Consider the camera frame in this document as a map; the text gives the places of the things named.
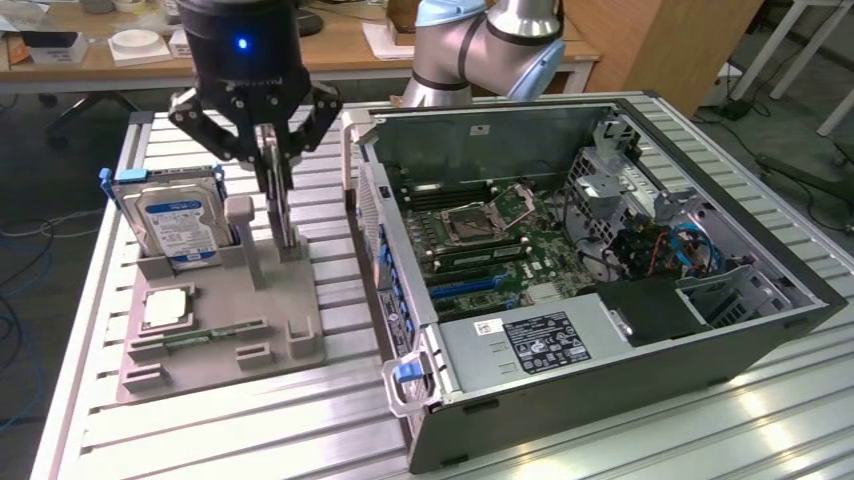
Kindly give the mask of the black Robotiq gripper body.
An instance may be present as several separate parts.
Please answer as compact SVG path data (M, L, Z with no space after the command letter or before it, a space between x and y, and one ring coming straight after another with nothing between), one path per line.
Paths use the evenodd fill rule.
M202 102L235 125L283 124L310 93L294 1L180 1Z

